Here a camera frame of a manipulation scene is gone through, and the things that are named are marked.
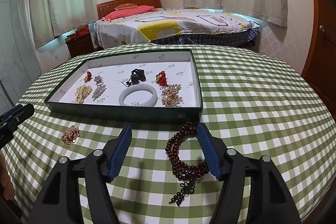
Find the person left hand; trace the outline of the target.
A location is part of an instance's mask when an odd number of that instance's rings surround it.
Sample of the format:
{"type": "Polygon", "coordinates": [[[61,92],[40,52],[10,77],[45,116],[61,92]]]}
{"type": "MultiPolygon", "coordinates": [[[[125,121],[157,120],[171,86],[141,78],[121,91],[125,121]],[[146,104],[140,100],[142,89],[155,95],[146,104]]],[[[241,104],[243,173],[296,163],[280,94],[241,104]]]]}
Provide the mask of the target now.
{"type": "Polygon", "coordinates": [[[10,176],[6,168],[6,161],[3,155],[0,156],[1,165],[1,186],[3,187],[3,196],[6,200],[14,200],[15,191],[10,176]]]}

